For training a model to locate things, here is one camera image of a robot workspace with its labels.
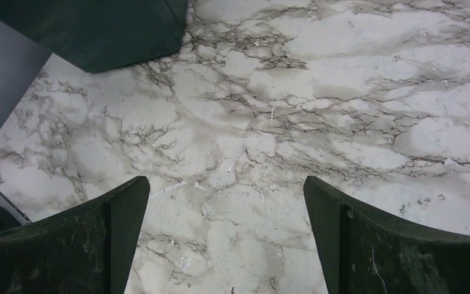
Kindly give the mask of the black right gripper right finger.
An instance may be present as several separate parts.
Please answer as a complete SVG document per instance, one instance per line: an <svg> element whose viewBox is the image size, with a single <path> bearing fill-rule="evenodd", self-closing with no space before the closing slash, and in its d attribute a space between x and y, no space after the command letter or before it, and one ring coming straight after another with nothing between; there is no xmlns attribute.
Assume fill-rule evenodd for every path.
<svg viewBox="0 0 470 294"><path fill-rule="evenodd" d="M470 236L427 227L308 176L304 199L329 293L470 293Z"/></svg>

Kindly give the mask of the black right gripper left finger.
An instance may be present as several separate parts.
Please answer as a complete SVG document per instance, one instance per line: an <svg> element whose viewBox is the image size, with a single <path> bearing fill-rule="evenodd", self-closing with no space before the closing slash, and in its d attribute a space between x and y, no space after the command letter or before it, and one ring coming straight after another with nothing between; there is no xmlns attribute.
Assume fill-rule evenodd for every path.
<svg viewBox="0 0 470 294"><path fill-rule="evenodd" d="M0 233L0 293L124 293L149 192L137 176Z"/></svg>

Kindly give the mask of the dark green plastic bin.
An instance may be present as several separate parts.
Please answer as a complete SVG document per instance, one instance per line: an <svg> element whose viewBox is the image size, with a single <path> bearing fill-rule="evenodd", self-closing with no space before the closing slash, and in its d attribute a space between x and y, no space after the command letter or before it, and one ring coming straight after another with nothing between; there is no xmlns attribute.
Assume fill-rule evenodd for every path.
<svg viewBox="0 0 470 294"><path fill-rule="evenodd" d="M87 73L179 51L184 0L0 1L0 21Z"/></svg>

